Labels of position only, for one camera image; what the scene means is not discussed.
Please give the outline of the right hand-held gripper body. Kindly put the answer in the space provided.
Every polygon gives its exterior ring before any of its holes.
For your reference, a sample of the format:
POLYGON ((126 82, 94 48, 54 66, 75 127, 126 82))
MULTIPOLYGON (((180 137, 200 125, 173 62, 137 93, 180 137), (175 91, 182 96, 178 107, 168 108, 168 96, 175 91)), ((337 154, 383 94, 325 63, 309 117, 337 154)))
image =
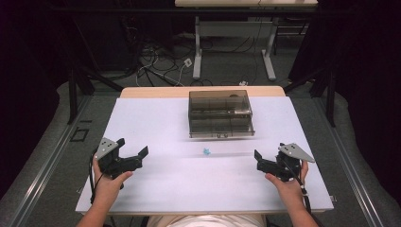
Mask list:
POLYGON ((256 169, 264 173, 270 173, 282 182, 288 182, 300 175, 302 161, 314 163, 315 159, 306 153, 297 144, 286 144, 281 149, 285 154, 283 157, 275 156, 275 162, 266 160, 263 157, 257 162, 256 169))

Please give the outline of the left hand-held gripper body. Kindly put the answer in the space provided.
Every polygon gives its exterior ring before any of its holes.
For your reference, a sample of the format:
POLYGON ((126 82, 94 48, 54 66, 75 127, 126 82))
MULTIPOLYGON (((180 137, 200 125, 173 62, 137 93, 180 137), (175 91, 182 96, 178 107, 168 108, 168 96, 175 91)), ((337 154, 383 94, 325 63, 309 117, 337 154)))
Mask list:
POLYGON ((100 171, 113 179, 126 171, 134 171, 143 166, 138 154, 127 158, 117 157, 117 143, 103 137, 95 153, 100 171))

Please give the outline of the person's left hand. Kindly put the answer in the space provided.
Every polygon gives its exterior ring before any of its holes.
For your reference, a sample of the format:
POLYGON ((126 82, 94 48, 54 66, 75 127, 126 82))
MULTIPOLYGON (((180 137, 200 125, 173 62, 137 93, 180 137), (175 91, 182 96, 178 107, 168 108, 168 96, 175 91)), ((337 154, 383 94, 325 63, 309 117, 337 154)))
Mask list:
POLYGON ((97 161, 94 161, 94 173, 96 179, 96 188, 93 204, 100 204, 108 207, 111 207, 115 202, 123 182, 125 182, 133 174, 132 171, 126 171, 120 174, 116 179, 111 179, 102 174, 97 161))

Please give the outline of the person's right hand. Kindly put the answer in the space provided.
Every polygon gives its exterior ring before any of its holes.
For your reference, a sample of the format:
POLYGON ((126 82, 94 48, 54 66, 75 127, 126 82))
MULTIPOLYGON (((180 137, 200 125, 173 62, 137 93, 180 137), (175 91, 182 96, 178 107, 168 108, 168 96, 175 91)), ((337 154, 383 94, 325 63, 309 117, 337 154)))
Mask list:
POLYGON ((270 173, 265 175, 265 178, 278 190, 279 196, 288 211, 305 208, 301 185, 305 184, 307 171, 308 163, 307 161, 302 161, 299 181, 282 182, 270 173))

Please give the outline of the white table mat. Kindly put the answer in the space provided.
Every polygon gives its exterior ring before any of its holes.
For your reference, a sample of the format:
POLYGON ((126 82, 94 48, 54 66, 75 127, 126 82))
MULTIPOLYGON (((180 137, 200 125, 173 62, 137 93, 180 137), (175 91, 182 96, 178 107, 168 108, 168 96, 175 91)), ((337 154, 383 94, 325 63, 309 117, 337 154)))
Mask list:
POLYGON ((256 149, 272 160, 280 143, 310 147, 285 96, 252 98, 255 134, 244 138, 189 136, 187 98, 119 98, 105 137, 125 139, 120 154, 148 147, 143 166, 125 181, 113 215, 283 213, 275 187, 256 169, 256 149), (203 149, 209 148, 210 155, 203 149))

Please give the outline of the smoky transparent plastic compartment box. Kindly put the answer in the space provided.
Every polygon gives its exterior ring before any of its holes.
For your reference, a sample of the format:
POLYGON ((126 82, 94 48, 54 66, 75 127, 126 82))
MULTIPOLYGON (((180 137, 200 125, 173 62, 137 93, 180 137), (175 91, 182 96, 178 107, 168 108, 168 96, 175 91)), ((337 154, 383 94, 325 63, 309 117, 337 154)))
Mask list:
POLYGON ((254 136, 253 114, 234 114, 250 110, 246 90, 191 91, 188 103, 191 138, 231 138, 254 136))

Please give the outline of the black metal stand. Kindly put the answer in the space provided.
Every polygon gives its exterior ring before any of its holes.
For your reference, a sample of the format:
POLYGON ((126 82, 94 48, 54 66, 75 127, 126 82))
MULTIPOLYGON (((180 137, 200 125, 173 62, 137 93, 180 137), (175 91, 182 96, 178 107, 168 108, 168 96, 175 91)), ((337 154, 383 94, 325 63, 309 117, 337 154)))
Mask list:
POLYGON ((95 92, 95 87, 91 80, 98 80, 108 87, 121 92, 123 87, 101 76, 98 72, 89 69, 86 66, 72 66, 69 72, 68 88, 69 88, 69 120, 68 123, 72 124, 78 117, 78 90, 85 96, 91 96, 95 92))
POLYGON ((290 92, 293 89, 305 84, 310 79, 315 79, 309 93, 312 97, 326 96, 325 117, 331 127, 335 127, 334 120, 334 101, 336 92, 336 69, 334 66, 324 66, 314 70, 306 76, 292 81, 284 87, 284 92, 290 92))

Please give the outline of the person's white shirt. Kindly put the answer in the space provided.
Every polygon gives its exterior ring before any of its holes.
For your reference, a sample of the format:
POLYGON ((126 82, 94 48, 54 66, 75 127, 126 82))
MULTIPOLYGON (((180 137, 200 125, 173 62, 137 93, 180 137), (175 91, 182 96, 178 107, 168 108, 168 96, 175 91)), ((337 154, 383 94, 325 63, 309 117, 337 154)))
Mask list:
POLYGON ((152 216, 146 227, 266 227, 263 215, 152 216))

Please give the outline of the dark curtain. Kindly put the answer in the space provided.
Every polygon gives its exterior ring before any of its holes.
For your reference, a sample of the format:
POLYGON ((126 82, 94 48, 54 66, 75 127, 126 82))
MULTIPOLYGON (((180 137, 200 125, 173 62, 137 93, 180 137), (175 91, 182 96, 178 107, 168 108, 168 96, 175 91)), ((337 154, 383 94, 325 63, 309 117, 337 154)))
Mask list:
POLYGON ((46 0, 0 0, 0 200, 41 140, 68 80, 46 0))
POLYGON ((317 1, 319 11, 354 14, 313 18, 288 78, 338 58, 336 92, 348 102, 359 151, 401 205, 401 0, 317 1))

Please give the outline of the white-legged desk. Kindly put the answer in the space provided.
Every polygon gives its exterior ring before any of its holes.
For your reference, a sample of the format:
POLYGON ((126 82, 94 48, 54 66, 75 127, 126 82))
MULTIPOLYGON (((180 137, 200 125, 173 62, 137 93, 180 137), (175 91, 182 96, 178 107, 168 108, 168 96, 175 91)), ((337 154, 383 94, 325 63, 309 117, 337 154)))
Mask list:
MULTIPOLYGON (((318 6, 318 0, 175 0, 175 6, 183 9, 311 9, 318 6)), ((266 38, 268 43, 261 50, 268 79, 276 80, 271 63, 270 55, 276 30, 278 28, 279 16, 247 16, 246 21, 235 19, 201 19, 195 17, 195 59, 193 78, 201 76, 201 37, 254 37, 266 38)))

